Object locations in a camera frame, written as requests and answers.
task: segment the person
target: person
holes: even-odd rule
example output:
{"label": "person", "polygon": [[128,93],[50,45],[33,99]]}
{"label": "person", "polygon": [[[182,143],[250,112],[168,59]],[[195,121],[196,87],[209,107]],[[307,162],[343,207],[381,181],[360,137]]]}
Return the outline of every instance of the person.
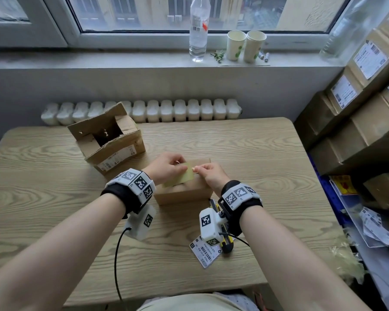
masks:
{"label": "person", "polygon": [[[185,172],[178,153],[164,152],[144,171],[155,184]],[[220,196],[231,179],[217,163],[194,167]],[[91,266],[127,203],[103,194],[62,221],[0,268],[0,310],[60,310]],[[264,207],[247,207],[239,225],[270,287],[285,311],[370,310],[327,265]],[[216,294],[162,298],[149,310],[241,310]]]}

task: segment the beige shirt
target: beige shirt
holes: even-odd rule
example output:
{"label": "beige shirt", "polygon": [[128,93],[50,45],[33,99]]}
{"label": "beige shirt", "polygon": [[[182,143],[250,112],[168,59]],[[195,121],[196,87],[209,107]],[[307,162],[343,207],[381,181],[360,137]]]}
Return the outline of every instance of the beige shirt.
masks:
{"label": "beige shirt", "polygon": [[230,300],[215,294],[187,294],[161,298],[137,311],[244,311]]}

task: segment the wooden table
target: wooden table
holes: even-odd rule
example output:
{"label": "wooden table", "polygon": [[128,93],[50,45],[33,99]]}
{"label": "wooden table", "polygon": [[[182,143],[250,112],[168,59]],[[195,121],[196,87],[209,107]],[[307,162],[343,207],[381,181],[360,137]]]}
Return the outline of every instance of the wooden table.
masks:
{"label": "wooden table", "polygon": [[[277,219],[332,269],[329,248],[343,234],[291,121],[285,118],[140,124],[147,152],[123,167],[143,168],[162,151],[186,159],[209,157],[229,177],[250,184]],[[64,218],[97,198],[105,180],[83,159],[65,127],[10,130],[0,142],[0,267]],[[207,269],[190,250],[200,234],[199,212],[207,202],[169,205],[159,211],[147,238],[123,238],[118,277],[124,299],[209,292],[265,283],[241,242],[230,257]],[[114,253],[121,221],[67,305],[118,299]]]}

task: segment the person's left arm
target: person's left arm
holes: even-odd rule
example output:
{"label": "person's left arm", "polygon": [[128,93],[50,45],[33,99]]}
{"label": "person's left arm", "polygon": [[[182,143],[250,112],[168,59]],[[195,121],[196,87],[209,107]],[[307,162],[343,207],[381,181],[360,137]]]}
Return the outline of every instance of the person's left arm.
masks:
{"label": "person's left arm", "polygon": [[[161,184],[187,170],[165,152],[143,171]],[[106,193],[50,230],[0,269],[0,310],[60,310],[126,213]]]}

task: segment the white paper cup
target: white paper cup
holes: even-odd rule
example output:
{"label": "white paper cup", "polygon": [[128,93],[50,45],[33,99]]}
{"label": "white paper cup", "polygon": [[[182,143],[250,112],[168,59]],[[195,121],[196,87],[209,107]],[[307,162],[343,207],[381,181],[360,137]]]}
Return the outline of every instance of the white paper cup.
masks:
{"label": "white paper cup", "polygon": [[262,31],[250,31],[246,35],[246,45],[244,61],[247,63],[255,62],[258,53],[262,48],[264,40],[267,38]]}
{"label": "white paper cup", "polygon": [[228,45],[226,46],[226,58],[228,60],[238,61],[245,39],[246,34],[243,31],[228,32]]}

